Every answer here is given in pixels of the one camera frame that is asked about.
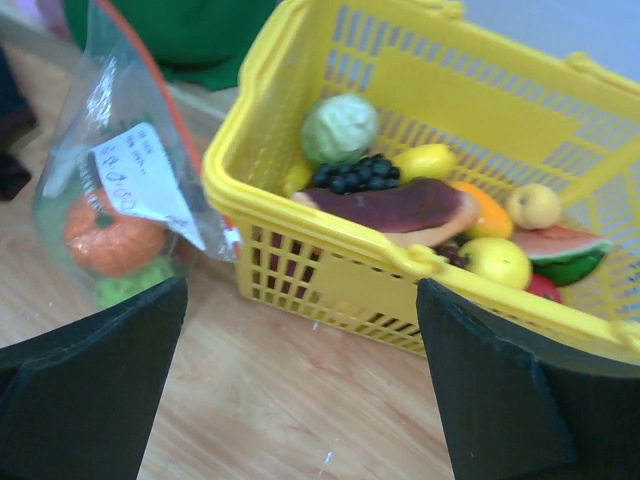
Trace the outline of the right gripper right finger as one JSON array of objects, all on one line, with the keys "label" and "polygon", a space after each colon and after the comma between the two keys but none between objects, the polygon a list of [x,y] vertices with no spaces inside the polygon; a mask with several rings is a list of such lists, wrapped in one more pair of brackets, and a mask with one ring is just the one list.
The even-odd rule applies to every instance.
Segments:
[{"label": "right gripper right finger", "polygon": [[639,369],[529,331],[433,280],[417,315],[458,479],[635,479]]}]

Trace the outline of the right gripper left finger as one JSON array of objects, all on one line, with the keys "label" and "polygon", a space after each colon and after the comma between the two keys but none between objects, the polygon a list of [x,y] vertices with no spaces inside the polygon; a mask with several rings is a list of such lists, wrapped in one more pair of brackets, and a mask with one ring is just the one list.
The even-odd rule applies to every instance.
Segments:
[{"label": "right gripper left finger", "polygon": [[137,478],[187,303],[173,277],[2,348],[2,478]]}]

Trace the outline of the green toy cabbage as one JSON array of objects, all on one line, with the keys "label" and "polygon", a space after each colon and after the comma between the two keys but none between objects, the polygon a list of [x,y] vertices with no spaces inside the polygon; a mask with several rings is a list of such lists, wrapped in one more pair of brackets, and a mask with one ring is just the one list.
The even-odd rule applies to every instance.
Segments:
[{"label": "green toy cabbage", "polygon": [[139,270],[122,277],[102,277],[96,281],[95,300],[99,309],[121,303],[174,275],[166,256],[158,256]]}]

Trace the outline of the orange toy fruit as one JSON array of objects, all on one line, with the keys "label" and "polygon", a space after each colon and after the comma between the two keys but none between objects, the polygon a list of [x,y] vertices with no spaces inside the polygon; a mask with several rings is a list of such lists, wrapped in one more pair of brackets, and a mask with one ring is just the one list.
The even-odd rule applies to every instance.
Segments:
[{"label": "orange toy fruit", "polygon": [[165,229],[123,215],[100,188],[81,195],[67,209],[64,242],[79,267],[108,277],[131,274],[164,248]]}]

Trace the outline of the clear zip top bag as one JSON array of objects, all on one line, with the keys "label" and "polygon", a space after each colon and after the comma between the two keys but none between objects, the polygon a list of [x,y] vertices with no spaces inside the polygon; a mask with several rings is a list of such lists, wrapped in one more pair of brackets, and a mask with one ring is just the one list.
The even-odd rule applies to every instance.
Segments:
[{"label": "clear zip top bag", "polygon": [[211,208],[200,183],[198,155],[179,110],[163,98],[127,116],[124,93],[107,77],[78,100],[70,87],[33,201],[39,239],[50,258],[93,298],[96,281],[108,277],[77,266],[64,242],[67,209],[81,195],[102,188],[117,212],[165,229],[173,276],[187,273],[201,253],[234,262],[241,239]]}]

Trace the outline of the yellow plastic shopping basket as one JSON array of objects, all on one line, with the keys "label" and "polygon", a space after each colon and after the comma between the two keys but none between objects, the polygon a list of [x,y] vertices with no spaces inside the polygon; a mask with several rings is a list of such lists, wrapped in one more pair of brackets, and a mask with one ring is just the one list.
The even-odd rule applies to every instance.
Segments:
[{"label": "yellow plastic shopping basket", "polygon": [[[612,251],[554,303],[291,202],[283,185],[302,157],[304,117],[344,92],[378,110],[376,150],[445,142],[460,155],[452,178],[497,200],[546,185],[562,224],[605,236]],[[432,278],[557,342],[639,359],[638,84],[474,26],[458,2],[281,3],[240,69],[202,183],[239,231],[236,278],[251,300],[423,354],[417,285]]]}]

